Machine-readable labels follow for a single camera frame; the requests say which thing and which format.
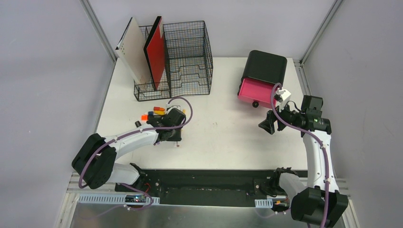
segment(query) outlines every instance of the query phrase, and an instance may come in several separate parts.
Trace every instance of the black wire basket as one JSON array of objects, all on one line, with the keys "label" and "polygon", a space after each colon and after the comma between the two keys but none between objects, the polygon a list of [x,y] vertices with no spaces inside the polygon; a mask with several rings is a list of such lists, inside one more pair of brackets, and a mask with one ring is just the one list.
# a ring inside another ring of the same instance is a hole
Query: black wire basket
[{"label": "black wire basket", "polygon": [[[147,39],[152,26],[141,26]],[[165,70],[154,90],[153,82],[134,83],[138,101],[184,95],[208,95],[211,90],[213,59],[204,21],[164,24]]]}]

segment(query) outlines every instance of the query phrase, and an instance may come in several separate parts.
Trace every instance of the red folder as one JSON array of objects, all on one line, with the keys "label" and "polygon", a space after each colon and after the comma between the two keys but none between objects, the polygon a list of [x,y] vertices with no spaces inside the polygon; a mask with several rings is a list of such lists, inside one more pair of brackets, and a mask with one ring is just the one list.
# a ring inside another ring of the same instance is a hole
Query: red folder
[{"label": "red folder", "polygon": [[150,68],[154,89],[158,88],[165,68],[165,50],[162,17],[158,16],[151,28],[144,46],[144,53]]}]

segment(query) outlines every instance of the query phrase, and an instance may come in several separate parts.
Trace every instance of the white table surface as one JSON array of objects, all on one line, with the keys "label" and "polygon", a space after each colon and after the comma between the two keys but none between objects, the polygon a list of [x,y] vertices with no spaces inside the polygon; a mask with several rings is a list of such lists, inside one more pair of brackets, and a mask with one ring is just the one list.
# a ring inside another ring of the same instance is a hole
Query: white table surface
[{"label": "white table surface", "polygon": [[[307,169],[307,156],[300,133],[286,128],[270,135],[258,127],[267,108],[253,108],[240,101],[237,92],[247,58],[213,58],[213,80],[209,95],[187,96],[193,106],[193,119],[183,128],[180,147],[174,142],[145,146],[117,160],[150,169],[240,169],[261,170],[277,167]],[[288,58],[284,87],[298,106],[302,90]],[[101,136],[119,134],[135,128],[135,122],[154,106],[165,107],[168,99],[138,102],[134,83],[117,60],[100,117]],[[186,109],[182,100],[173,101]]]}]

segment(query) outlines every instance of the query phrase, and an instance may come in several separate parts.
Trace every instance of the gray wall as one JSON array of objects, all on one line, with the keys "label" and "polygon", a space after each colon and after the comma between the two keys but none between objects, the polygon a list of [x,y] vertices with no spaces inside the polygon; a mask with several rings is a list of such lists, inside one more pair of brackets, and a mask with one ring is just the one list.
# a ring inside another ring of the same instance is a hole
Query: gray wall
[{"label": "gray wall", "polygon": [[152,25],[206,21],[214,57],[247,57],[254,49],[301,58],[334,0],[90,0],[115,46],[130,17]]},{"label": "gray wall", "polygon": [[0,227],[53,227],[113,65],[78,0],[2,1],[0,31]]},{"label": "gray wall", "polygon": [[401,227],[403,1],[346,0],[306,63],[361,227]]}]

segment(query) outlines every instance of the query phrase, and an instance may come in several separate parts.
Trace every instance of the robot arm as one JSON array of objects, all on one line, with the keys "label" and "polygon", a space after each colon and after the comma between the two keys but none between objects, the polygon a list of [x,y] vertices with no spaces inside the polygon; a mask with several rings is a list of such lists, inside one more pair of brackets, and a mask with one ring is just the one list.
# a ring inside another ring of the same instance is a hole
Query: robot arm
[{"label": "robot arm", "polygon": [[[310,131],[326,146],[329,164],[329,209],[325,227],[333,227],[348,206],[348,198],[339,193],[339,187],[333,174],[330,156],[331,126],[328,119],[321,117],[323,99],[305,95],[301,111],[291,111],[287,104],[291,93],[282,89],[276,91],[275,99],[280,102],[276,107],[278,115],[288,124]],[[260,128],[269,134],[275,132],[274,122],[277,117],[273,110],[267,112],[266,120],[259,124]],[[278,131],[286,125],[278,121]],[[278,168],[273,178],[265,186],[265,192],[271,196],[285,194],[291,202],[291,216],[294,220],[320,225],[324,212],[325,195],[325,158],[316,140],[308,134],[301,133],[307,151],[308,180],[307,186],[299,180],[297,174],[290,168]]]},{"label": "robot arm", "polygon": [[[106,142],[115,139],[115,142],[104,147],[92,160],[83,179],[91,189],[97,189],[106,182],[133,185],[142,175],[145,175],[144,172],[135,164],[123,165],[115,163],[115,161],[146,145],[153,145],[161,141],[180,141],[182,139],[181,128],[161,128],[179,126],[185,118],[186,115],[182,111],[172,108],[167,115],[153,118],[147,121],[147,124],[126,133],[107,137],[101,137],[95,133],[89,136],[71,165],[81,174],[91,155]],[[156,129],[143,131],[143,129],[150,128]],[[139,130],[139,133],[128,135],[128,133],[136,130]]]}]

